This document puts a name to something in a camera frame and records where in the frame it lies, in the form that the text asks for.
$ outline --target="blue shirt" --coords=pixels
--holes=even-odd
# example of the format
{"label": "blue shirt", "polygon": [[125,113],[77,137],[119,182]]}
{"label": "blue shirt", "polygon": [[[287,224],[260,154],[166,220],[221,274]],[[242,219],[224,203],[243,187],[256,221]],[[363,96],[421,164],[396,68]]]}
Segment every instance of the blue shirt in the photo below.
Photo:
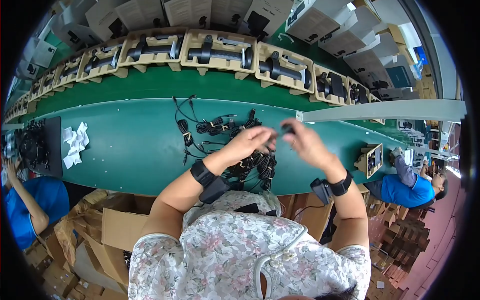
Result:
{"label": "blue shirt", "polygon": [[[68,194],[61,180],[42,176],[23,183],[25,189],[49,217],[49,225],[68,214]],[[29,247],[36,238],[30,213],[14,188],[5,197],[7,217],[13,237],[20,249]]]}
{"label": "blue shirt", "polygon": [[382,181],[382,200],[406,208],[422,205],[435,197],[432,184],[417,175],[415,185],[410,188],[403,184],[397,174],[386,175]]}

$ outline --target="gray metal bar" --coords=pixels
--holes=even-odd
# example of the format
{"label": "gray metal bar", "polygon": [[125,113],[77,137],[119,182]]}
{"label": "gray metal bar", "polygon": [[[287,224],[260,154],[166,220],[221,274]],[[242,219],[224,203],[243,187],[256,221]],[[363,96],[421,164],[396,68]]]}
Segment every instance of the gray metal bar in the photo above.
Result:
{"label": "gray metal bar", "polygon": [[23,123],[18,123],[18,124],[3,124],[1,129],[2,131],[8,131],[8,130],[15,130],[15,129],[23,129],[24,124]]}
{"label": "gray metal bar", "polygon": [[370,119],[460,121],[467,114],[464,101],[413,99],[347,105],[308,112],[297,111],[302,122]]}

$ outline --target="green workbench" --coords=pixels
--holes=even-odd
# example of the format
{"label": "green workbench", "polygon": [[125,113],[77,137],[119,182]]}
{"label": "green workbench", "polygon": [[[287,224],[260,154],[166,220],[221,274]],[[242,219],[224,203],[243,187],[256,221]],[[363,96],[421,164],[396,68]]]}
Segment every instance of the green workbench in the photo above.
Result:
{"label": "green workbench", "polygon": [[[191,116],[188,104],[183,108]],[[255,108],[255,117],[263,125],[276,129],[281,120],[294,117],[296,113],[295,110],[268,105],[210,99],[194,100],[194,108],[196,116],[206,120],[219,115],[237,114],[233,118],[237,124],[245,122],[249,111]],[[175,123],[174,112],[171,98],[154,98],[83,105],[49,113],[44,117],[61,116],[62,128],[72,126],[74,130],[82,121],[88,124],[90,143],[81,152],[83,162],[68,170],[63,165],[64,180],[121,192],[157,195],[195,161],[189,156],[187,164],[182,165],[184,143]],[[329,150],[337,154],[352,172],[357,183],[367,181],[365,175],[353,166],[353,162],[361,155],[362,147],[383,143],[387,154],[387,149],[402,146],[399,141],[347,122],[321,122],[307,126],[320,134]],[[189,128],[197,144],[202,141],[228,141],[227,135],[197,134],[193,122],[189,122]],[[204,147],[206,150],[218,149],[218,145]],[[67,143],[61,143],[62,157],[67,155],[69,148]],[[193,146],[189,147],[189,151],[200,156]],[[277,143],[276,160],[272,192],[277,195],[309,192],[309,184],[313,179],[324,178],[320,170],[300,160],[283,141]],[[388,155],[385,155],[384,166],[369,181],[391,172]],[[250,180],[245,187],[248,189],[256,182]]]}

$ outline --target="crumpled white paper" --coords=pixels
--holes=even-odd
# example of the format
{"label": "crumpled white paper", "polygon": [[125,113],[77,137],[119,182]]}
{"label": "crumpled white paper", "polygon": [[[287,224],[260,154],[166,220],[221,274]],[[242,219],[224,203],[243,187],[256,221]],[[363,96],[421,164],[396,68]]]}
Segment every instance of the crumpled white paper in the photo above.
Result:
{"label": "crumpled white paper", "polygon": [[76,132],[71,127],[62,131],[63,142],[67,142],[70,145],[70,150],[67,156],[63,158],[63,162],[67,169],[70,169],[74,164],[82,162],[80,159],[80,151],[85,150],[85,147],[90,142],[87,135],[88,126],[86,123],[80,123]]}

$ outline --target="floral dress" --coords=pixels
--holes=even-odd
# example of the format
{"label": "floral dress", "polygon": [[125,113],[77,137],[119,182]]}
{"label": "floral dress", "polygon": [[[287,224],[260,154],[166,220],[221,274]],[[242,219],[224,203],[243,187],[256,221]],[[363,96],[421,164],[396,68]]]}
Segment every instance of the floral dress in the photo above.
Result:
{"label": "floral dress", "polygon": [[[257,203],[259,213],[234,210]],[[141,237],[130,263],[132,300],[265,299],[287,295],[318,297],[355,287],[364,299],[370,282],[368,249],[347,246],[338,252],[320,245],[307,228],[267,216],[276,197],[227,192],[211,205],[196,205],[183,219],[180,240],[161,233]]]}

